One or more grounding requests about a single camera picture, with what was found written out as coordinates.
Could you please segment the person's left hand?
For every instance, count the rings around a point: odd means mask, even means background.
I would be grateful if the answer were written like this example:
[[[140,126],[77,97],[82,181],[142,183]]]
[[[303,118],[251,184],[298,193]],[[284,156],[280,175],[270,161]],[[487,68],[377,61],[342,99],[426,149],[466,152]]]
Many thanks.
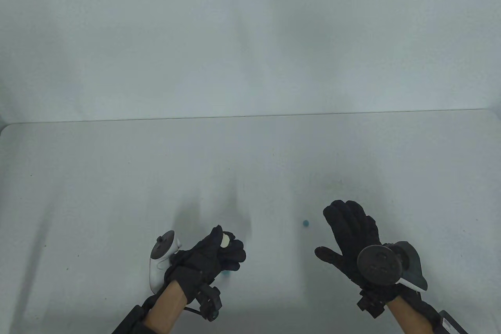
[[[211,285],[224,270],[239,270],[245,259],[243,242],[218,225],[193,248],[172,255],[164,285],[177,282],[192,303],[203,285]]]

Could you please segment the person's right hand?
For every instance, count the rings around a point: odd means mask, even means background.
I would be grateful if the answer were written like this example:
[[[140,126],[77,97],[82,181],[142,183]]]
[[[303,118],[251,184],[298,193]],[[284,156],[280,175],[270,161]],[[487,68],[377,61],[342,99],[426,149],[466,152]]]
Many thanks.
[[[358,269],[360,252],[370,245],[381,245],[376,222],[365,214],[363,207],[355,201],[336,200],[323,210],[323,215],[341,253],[321,246],[315,248],[315,255],[383,304],[401,295],[403,286],[377,286],[363,277]]]

